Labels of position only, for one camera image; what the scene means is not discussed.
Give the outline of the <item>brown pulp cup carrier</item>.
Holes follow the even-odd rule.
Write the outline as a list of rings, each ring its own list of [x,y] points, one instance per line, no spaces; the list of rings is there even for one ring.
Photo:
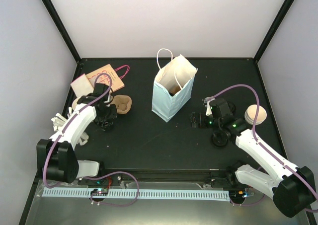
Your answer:
[[[170,92],[179,92],[179,91],[181,91],[182,90],[182,88],[180,88],[178,85],[177,86],[175,86]]]

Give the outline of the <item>light blue paper bag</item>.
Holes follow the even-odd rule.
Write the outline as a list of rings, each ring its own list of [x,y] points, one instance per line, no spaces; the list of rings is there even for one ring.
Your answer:
[[[159,64],[160,51],[170,53],[170,61]],[[198,71],[183,55],[173,56],[171,50],[161,48],[156,56],[159,71],[154,79],[152,111],[169,122],[191,98],[194,79]]]

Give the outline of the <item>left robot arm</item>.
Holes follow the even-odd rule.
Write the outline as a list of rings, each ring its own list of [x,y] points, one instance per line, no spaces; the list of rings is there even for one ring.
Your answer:
[[[96,83],[92,93],[78,100],[64,125],[49,139],[38,142],[37,169],[44,181],[72,183],[99,174],[101,162],[77,159],[75,147],[89,124],[95,123],[103,131],[113,128],[117,109],[112,104],[111,93],[110,86]]]

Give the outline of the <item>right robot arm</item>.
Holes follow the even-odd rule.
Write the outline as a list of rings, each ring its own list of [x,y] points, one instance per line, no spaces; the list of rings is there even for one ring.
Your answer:
[[[211,143],[223,148],[232,143],[249,154],[263,169],[248,164],[235,171],[237,181],[271,198],[277,209],[292,218],[316,200],[313,172],[291,163],[253,132],[252,126],[234,116],[235,106],[226,100],[204,101],[206,112],[190,114],[193,128],[212,129]]]

